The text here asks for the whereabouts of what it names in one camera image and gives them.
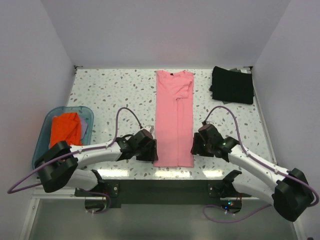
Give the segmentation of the teal plastic basket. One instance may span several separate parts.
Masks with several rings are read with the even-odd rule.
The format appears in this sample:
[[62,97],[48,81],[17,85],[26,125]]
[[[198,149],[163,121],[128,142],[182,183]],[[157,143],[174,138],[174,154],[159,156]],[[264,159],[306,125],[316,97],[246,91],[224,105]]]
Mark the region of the teal plastic basket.
[[52,109],[44,118],[32,158],[31,166],[33,170],[35,169],[36,160],[38,160],[44,153],[49,150],[53,117],[58,117],[64,113],[77,113],[80,118],[85,120],[87,128],[85,130],[83,138],[81,139],[81,142],[85,146],[91,144],[92,130],[94,125],[93,111],[86,106],[56,107]]

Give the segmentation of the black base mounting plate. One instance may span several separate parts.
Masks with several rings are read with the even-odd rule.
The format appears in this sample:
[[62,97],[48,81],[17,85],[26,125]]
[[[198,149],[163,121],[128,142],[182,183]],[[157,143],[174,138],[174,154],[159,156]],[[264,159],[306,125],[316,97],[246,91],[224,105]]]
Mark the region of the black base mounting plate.
[[223,198],[240,195],[223,180],[102,180],[89,193],[75,190],[76,197],[85,197],[86,207],[101,206],[101,195],[111,198],[108,208],[122,205],[211,205]]

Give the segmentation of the aluminium frame rail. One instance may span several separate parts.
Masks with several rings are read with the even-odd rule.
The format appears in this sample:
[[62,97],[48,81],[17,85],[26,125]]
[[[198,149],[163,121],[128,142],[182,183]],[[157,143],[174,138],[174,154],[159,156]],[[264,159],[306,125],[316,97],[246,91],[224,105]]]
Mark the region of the aluminium frame rail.
[[31,197],[33,199],[50,199],[50,200],[69,200],[76,198],[75,189],[70,187],[64,187],[55,192],[47,193],[42,187],[35,187],[33,189]]

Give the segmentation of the pink t-shirt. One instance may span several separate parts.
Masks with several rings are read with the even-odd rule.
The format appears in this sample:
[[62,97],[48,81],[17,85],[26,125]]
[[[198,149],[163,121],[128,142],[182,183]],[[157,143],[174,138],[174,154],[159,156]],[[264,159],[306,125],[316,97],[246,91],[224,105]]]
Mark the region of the pink t-shirt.
[[189,71],[156,72],[155,167],[194,166],[193,146],[194,74]]

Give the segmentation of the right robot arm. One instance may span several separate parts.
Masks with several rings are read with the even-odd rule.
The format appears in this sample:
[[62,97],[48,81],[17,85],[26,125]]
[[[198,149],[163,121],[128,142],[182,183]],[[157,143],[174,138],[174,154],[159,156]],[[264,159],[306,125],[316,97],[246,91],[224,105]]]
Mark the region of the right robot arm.
[[245,148],[240,139],[223,138],[212,124],[203,125],[194,134],[191,154],[216,157],[240,168],[228,173],[217,187],[210,188],[220,198],[237,193],[256,197],[290,222],[320,201],[301,170],[288,170],[268,162]]

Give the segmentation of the folded black t-shirt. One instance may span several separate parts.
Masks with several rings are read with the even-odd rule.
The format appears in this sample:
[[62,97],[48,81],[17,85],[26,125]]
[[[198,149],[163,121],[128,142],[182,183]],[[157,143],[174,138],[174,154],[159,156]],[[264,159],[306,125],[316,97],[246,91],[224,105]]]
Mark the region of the folded black t-shirt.
[[212,70],[210,91],[212,99],[252,105],[254,103],[254,86],[251,73],[227,70],[215,66]]

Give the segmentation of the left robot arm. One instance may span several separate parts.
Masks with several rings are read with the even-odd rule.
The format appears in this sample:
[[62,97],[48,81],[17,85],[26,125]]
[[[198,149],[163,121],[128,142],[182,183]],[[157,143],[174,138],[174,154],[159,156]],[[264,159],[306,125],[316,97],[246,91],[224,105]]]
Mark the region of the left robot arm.
[[61,141],[39,157],[33,164],[46,193],[64,187],[86,190],[99,196],[104,190],[102,177],[97,170],[84,167],[103,162],[118,162],[136,158],[138,161],[154,162],[158,159],[153,126],[146,126],[136,134],[117,137],[106,143],[69,146]]

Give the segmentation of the orange t-shirt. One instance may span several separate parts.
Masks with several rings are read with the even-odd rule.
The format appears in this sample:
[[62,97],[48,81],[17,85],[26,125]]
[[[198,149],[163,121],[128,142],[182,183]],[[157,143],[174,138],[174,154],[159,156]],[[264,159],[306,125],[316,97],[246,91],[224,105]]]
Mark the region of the orange t-shirt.
[[63,113],[52,119],[49,147],[61,141],[68,145],[82,146],[81,121],[76,112]]

